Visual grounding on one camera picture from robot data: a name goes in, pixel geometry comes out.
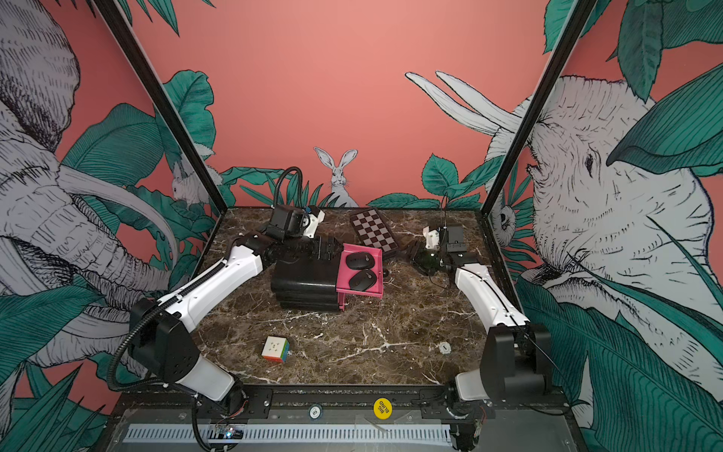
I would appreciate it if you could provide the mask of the pink drawer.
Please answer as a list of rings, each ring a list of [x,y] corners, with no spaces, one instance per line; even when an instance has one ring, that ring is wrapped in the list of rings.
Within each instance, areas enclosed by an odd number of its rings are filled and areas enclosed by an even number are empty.
[[[381,299],[383,296],[382,251],[344,244],[337,274],[336,292]]]

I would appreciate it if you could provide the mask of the black drawer cabinet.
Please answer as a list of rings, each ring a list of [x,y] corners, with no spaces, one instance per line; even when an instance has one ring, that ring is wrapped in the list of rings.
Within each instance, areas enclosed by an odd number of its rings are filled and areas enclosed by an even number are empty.
[[[276,263],[270,288],[284,309],[339,312],[344,307],[337,292],[340,252],[286,252]]]

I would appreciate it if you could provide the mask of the black computer mouse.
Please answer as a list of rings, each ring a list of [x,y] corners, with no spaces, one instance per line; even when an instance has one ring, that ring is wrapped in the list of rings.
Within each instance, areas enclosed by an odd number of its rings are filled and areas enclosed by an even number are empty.
[[[360,270],[348,281],[349,289],[356,292],[365,292],[378,282],[378,277],[372,269]]]
[[[346,266],[352,270],[372,269],[376,265],[370,252],[352,252],[346,256]]]

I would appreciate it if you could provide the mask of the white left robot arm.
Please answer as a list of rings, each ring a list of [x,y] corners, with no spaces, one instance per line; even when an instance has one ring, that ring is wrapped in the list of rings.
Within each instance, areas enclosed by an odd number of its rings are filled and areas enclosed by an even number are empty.
[[[337,272],[343,245],[335,238],[277,240],[261,233],[234,239],[225,256],[197,278],[158,301],[132,310],[126,350],[153,375],[141,385],[168,385],[238,412],[247,403],[243,383],[204,356],[192,339],[203,319],[237,288],[277,263],[331,262]]]

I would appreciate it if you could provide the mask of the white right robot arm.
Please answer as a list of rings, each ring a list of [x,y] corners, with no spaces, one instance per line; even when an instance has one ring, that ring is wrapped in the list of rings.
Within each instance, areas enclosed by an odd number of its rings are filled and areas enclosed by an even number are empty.
[[[551,392],[549,331],[532,323],[506,297],[477,254],[429,250],[418,240],[410,245],[407,256],[412,266],[426,276],[447,274],[450,284],[470,301],[485,328],[479,369],[455,376],[458,399],[525,403]]]

